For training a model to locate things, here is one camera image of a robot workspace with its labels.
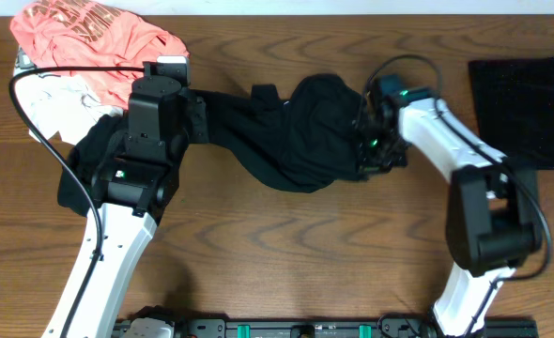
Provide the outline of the black t-shirt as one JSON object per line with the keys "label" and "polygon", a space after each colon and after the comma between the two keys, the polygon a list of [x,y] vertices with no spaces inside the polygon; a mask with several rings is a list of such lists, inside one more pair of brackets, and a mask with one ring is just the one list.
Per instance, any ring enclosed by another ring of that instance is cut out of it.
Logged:
{"label": "black t-shirt", "polygon": [[334,74],[304,78],[281,99],[273,84],[249,97],[197,91],[207,105],[209,141],[230,150],[270,188],[315,192],[335,180],[360,181],[356,119],[362,99]]}

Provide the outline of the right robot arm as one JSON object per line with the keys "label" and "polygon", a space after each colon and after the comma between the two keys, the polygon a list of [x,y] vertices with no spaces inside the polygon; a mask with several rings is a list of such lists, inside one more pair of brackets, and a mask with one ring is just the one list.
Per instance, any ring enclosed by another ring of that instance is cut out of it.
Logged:
{"label": "right robot arm", "polygon": [[401,165],[414,146],[446,180],[445,237],[453,266],[428,319],[405,323],[416,337],[534,337],[533,322],[488,323],[485,314],[504,284],[527,281],[517,270],[550,232],[537,200],[535,172],[483,142],[429,88],[366,87],[355,121],[363,172]]}

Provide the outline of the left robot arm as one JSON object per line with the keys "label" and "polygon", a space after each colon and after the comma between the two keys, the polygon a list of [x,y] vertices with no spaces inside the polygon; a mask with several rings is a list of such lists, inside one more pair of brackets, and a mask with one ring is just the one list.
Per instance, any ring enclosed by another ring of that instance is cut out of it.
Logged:
{"label": "left robot arm", "polygon": [[132,84],[128,128],[111,139],[92,177],[84,239],[44,334],[108,337],[133,271],[179,186],[191,143],[205,139],[206,105],[186,76]]}

